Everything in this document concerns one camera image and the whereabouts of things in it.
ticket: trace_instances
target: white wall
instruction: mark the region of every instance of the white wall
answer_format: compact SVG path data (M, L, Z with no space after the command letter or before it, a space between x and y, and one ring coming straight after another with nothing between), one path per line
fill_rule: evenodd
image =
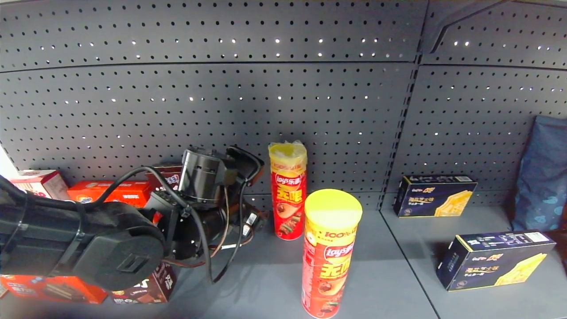
M4 151L4 148L0 145L0 175L10 178L18 174L14 164L10 162L8 155Z

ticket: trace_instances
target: gray metal panel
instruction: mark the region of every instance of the gray metal panel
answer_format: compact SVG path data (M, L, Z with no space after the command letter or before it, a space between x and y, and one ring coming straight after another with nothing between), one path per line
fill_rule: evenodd
M567 316L567 276L557 251L549 253L525 283L447 292L439 282L435 269L456 234L510 229L502 208L467 207L462 216L448 218L400 219L391 209L383 209L382 215L441 319Z
M404 174L468 174L509 190L536 115L567 115L563 71L421 66L387 192Z
M156 62L414 61L426 7L426 1L15 3L0 12L0 71Z
M460 9L444 2L436 2L434 7L437 9L429 9L428 20L451 17ZM462 20L439 22L452 24L441 26L446 27L441 39L425 41L422 63L567 68L565 2L501 2L484 10L465 13L469 16ZM438 27L426 22L425 34L431 35ZM439 46L429 53L433 40L440 41Z
M230 250L213 258L218 273ZM236 255L214 286L203 267L182 270L168 304L103 305L53 303L7 296L2 318L194 318L308 319L301 304L303 240L283 241L265 229ZM377 211L365 211L358 227L341 318L437 319L427 297Z
M380 192L352 192L351 194L358 199L364 210L371 212L376 209L376 203L381 201L382 195ZM271 195L245 195L244 198L261 211L272 211L274 208Z
M239 144L301 140L308 186L381 192L410 63L116 65L0 76L2 144L70 183ZM251 192L270 193L269 165Z

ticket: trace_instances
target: dark blue snack box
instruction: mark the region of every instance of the dark blue snack box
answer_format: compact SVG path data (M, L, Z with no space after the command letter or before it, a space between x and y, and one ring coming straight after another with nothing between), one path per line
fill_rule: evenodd
M460 216L476 185L466 175L404 176L393 208L399 217Z
M457 235L437 277L448 291L523 283L554 246L533 230Z

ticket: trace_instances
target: yellow lid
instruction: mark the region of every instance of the yellow lid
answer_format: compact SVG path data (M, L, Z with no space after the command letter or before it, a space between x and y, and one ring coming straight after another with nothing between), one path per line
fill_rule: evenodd
M354 228L362 217L362 205L347 192L319 190L305 200L305 215L323 228Z

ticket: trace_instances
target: blue fabric bag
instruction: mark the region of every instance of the blue fabric bag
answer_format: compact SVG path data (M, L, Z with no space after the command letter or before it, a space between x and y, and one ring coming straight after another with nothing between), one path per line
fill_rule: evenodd
M514 230L554 230L567 202L567 119L537 116L520 164Z

